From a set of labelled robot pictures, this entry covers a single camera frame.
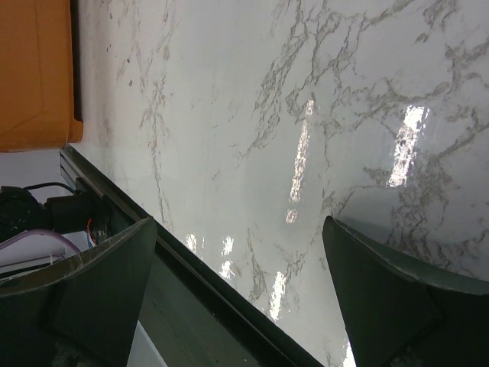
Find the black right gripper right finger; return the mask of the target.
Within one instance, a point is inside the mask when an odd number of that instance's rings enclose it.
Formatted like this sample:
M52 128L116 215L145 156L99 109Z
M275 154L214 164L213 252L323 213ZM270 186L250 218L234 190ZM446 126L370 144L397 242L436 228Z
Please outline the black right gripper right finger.
M358 366L486 366L488 283L398 252L331 216L323 244Z

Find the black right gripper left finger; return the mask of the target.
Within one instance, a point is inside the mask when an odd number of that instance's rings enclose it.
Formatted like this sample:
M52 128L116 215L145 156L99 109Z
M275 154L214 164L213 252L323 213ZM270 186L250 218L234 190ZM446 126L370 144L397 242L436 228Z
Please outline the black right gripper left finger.
M3 366L124 366L154 257L142 219L90 250L1 282Z

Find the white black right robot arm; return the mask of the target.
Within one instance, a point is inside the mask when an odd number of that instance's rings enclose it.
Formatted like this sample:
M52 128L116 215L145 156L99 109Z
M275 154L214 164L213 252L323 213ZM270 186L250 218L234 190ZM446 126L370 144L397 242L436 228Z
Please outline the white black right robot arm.
M121 222L85 251L1 282L3 366L123 366L151 262L176 277L172 299L189 293L189 315L164 313L184 337L170 346L181 366L314 366L316 360L238 294L176 246L149 216L90 192L39 203L1 189L1 246L23 235L64 237L91 222ZM359 366L486 366L488 284L374 242L338 220L322 231L325 254Z

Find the orange plastic basket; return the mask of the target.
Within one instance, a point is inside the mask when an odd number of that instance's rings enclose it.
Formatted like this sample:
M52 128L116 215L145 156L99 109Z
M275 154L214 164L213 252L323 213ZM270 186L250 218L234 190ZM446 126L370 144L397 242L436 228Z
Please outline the orange plastic basket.
M70 1L1 3L1 150L62 148L83 137L76 114Z

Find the black mounting rail plate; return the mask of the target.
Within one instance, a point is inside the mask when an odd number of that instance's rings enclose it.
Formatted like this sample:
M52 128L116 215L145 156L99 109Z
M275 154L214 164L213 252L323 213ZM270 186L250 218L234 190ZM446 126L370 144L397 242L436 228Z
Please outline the black mounting rail plate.
M302 346L156 225L129 366L318 366Z

